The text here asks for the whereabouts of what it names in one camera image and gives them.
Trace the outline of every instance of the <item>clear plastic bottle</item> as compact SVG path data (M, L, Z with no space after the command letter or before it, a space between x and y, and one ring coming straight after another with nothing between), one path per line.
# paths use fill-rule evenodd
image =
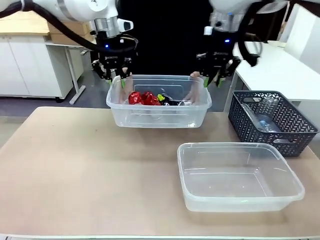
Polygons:
M259 103L258 108L255 111L256 115L263 115L270 120L272 120L275 111L277 109L279 100L273 97L265 97L262 99L262 101Z
M257 129L259 129L260 131L265 132L264 127L261 125L261 122L257 119L256 115L254 114L254 112L251 110L251 108L248 106L248 104L246 103L242 103L241 104L242 108L244 109L244 111L246 112L246 114L249 116L251 122L255 125L255 127Z
M260 124L263 127L265 132L276 133L276 131L272 129L272 126L269 123L267 123L265 120L261 120Z

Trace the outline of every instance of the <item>empty plastic container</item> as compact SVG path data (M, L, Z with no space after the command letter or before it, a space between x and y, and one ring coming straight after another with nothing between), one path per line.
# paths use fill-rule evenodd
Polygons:
M134 91L166 93L175 100L183 100L192 90L199 101L186 106L128 105L122 102L121 81L115 78L106 97L114 121L120 127L131 128L198 128L202 125L208 108L212 106L211 96L201 78L169 75L133 75Z
M286 160L266 143L185 143L177 157L193 212L279 211L305 195Z

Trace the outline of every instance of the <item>red crumpled object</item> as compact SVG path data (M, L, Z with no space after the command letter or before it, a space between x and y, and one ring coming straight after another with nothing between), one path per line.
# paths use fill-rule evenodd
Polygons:
M129 104L135 105L135 104L142 104L144 105L144 101L142 100L141 93L138 91L134 91L129 95Z
M144 94L142 94L142 100L146 100L149 95L153 96L154 94L150 91L146 91Z
M149 105L149 106L161 106L161 103L159 102L158 98L153 95L152 92L146 91L142 95L142 100L144 102L144 105Z

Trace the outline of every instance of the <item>plastic container with items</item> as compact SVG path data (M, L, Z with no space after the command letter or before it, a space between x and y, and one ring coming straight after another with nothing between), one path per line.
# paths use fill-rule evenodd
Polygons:
M266 143L185 143L177 157L193 212L279 211L305 195L283 156Z
M228 117L241 142L270 144L284 157L299 156L319 133L277 91L234 91Z
M171 75L133 75L126 81L126 88L141 94L165 93L175 101L183 99L193 91L196 102L180 105L130 105L129 94L122 96L122 83L115 78L109 89L106 104L111 108L115 123L130 128L198 128L202 125L207 110L212 106L211 96L204 88L201 78Z

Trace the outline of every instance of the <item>cardboard box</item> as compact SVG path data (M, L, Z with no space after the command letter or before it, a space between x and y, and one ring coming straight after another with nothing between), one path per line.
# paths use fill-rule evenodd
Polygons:
M90 33L90 25L88 22L62 22L66 27L70 30L74 31L76 34L80 36L85 36ZM48 23L50 34L62 34L58 29L56 29L53 25Z
M51 40L54 44L62 44L62 45L72 45L72 46L79 46L76 42L72 41L70 38L66 37L63 34L50 34ZM90 33L87 33L84 36L80 36L90 42L92 42L95 37L90 35Z

